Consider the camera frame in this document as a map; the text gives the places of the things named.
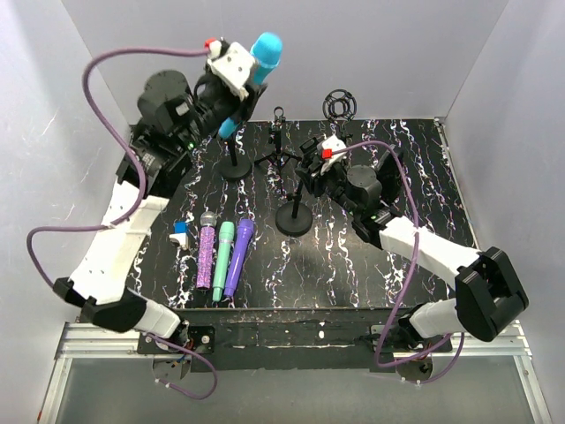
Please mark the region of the black slim tripod stand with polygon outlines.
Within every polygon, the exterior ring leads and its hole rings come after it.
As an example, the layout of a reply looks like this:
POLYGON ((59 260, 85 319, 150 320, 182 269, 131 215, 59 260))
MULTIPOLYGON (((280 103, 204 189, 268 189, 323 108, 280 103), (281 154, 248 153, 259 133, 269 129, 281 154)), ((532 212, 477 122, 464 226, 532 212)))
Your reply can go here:
POLYGON ((269 127, 269 144, 275 146, 275 150, 268 155, 264 155, 253 162, 255 167, 262 165, 264 162, 268 162, 270 165, 274 166, 276 169, 276 175, 278 177, 279 189, 281 195, 284 195, 283 189, 283 169, 288 164, 290 160, 295 160, 297 163, 301 161, 298 155, 292 154, 291 152, 283 149, 283 127, 286 123, 286 117, 284 116, 284 109, 282 106, 276 106, 273 110, 274 120, 269 127))

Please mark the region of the black round base stand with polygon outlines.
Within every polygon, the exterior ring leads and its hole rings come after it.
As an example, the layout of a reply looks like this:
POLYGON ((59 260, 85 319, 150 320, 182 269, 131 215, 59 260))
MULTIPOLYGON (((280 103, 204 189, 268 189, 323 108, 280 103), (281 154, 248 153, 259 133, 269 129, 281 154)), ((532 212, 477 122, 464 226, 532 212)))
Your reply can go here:
POLYGON ((275 214, 275 225, 279 232, 289 237, 305 235, 313 225, 313 212, 302 202, 303 189, 311 191, 312 177, 299 171, 299 183, 295 192, 287 195, 287 202, 275 214))
POLYGON ((219 171, 225 181, 238 182, 251 174, 252 164, 247 156, 237 154, 236 136, 234 133, 226 141, 228 155, 219 162, 219 171))

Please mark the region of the cyan toy microphone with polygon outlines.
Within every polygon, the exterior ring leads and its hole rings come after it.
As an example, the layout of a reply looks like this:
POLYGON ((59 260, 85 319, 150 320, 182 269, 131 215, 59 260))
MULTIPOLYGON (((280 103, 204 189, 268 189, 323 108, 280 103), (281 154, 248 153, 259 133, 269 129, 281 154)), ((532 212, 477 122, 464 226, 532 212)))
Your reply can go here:
POLYGON ((283 52, 283 42, 280 37, 271 32, 261 34, 250 49, 251 55, 257 60, 252 76, 252 82, 260 85, 280 62, 283 52))

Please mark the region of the black shock mount tripod stand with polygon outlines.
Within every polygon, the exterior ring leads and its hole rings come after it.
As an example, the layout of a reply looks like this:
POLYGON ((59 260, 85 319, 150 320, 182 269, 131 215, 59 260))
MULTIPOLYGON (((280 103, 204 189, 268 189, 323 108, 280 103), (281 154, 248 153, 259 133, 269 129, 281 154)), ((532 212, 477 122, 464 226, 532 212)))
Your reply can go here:
POLYGON ((357 115, 358 104, 354 95, 342 88, 332 90, 322 102, 324 118, 335 126, 335 135, 343 141, 350 138, 346 125, 357 115))

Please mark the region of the purple toy microphone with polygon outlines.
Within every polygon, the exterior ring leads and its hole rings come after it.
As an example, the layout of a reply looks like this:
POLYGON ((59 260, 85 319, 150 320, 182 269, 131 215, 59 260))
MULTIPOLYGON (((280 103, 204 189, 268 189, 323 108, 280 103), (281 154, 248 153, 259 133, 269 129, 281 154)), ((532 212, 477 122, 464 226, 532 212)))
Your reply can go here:
POLYGON ((225 297, 232 298, 237 289, 237 284, 242 272, 245 261, 247 248, 254 232, 254 221, 251 219, 242 219, 237 227, 237 236, 230 267, 226 276, 223 294, 225 297))

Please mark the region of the mint green toy microphone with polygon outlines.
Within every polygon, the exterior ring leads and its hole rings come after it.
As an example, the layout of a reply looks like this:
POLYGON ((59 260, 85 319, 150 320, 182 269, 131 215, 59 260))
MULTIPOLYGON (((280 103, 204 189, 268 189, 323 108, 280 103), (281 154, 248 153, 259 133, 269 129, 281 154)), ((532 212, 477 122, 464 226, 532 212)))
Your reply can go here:
POLYGON ((214 280, 212 285, 212 301, 214 303, 220 302, 222 298, 234 237, 235 224, 228 221, 223 222, 219 231, 219 244, 217 249, 214 280))

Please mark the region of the purple glitter microphone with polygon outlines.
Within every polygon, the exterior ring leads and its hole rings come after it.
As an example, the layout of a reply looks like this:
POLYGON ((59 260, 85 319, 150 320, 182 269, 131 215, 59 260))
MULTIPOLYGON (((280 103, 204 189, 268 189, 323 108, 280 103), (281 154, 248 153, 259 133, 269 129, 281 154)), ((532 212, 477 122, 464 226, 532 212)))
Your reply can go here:
POLYGON ((207 290, 211 286, 211 272, 215 246, 217 215, 207 211, 200 216, 200 244, 196 287, 207 290))

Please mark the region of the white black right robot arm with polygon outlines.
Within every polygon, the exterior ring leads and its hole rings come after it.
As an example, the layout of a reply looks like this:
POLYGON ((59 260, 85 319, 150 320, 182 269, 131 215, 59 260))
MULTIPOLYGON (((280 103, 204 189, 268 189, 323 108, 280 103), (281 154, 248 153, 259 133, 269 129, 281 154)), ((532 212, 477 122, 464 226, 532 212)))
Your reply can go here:
POLYGON ((396 147, 388 147, 376 167, 350 164, 349 148, 335 136, 312 138, 300 150, 296 173, 308 193, 337 203, 366 243, 412 260, 454 290, 453 299, 418 305, 388 331, 406 349, 419 351, 454 332, 491 342, 527 309, 528 296, 504 251, 458 245, 394 207, 399 194, 409 191, 396 147))

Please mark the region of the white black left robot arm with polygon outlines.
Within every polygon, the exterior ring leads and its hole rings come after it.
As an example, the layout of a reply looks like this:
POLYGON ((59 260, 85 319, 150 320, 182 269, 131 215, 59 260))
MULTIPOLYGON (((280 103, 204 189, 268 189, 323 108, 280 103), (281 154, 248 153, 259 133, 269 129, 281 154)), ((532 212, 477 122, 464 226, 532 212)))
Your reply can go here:
POLYGON ((53 284, 54 293, 78 307, 82 319, 118 333, 135 329, 156 335, 166 352, 186 347, 181 318, 128 288, 125 280, 154 220, 192 167, 192 150, 209 136, 224 136, 225 121, 248 120, 267 85, 253 74, 241 88, 246 98, 234 95, 228 82, 212 72, 193 87, 179 71, 149 77, 138 99, 141 118, 126 142, 102 227, 79 266, 53 284))

